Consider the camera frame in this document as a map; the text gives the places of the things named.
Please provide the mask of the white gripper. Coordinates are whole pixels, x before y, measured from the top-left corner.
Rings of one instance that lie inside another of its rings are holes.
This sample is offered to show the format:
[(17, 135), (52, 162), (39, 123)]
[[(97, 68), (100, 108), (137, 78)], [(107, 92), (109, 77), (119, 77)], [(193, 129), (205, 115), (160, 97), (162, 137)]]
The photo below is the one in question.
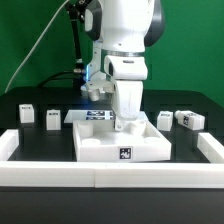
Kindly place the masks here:
[[(123, 120), (135, 120), (140, 111), (143, 80), (148, 74), (145, 59), (107, 55), (104, 71), (114, 85), (112, 109), (116, 116)], [(116, 120), (114, 128), (122, 131), (123, 122)]]

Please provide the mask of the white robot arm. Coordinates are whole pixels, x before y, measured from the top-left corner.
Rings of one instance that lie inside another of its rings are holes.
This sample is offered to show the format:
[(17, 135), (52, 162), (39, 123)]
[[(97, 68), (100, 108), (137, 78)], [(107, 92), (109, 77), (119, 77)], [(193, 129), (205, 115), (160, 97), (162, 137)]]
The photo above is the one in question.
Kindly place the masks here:
[(114, 127), (138, 117), (143, 81), (147, 79), (145, 49), (164, 32), (161, 0), (92, 0), (84, 13), (84, 27), (93, 40), (87, 66), (86, 90), (93, 101), (111, 95)]

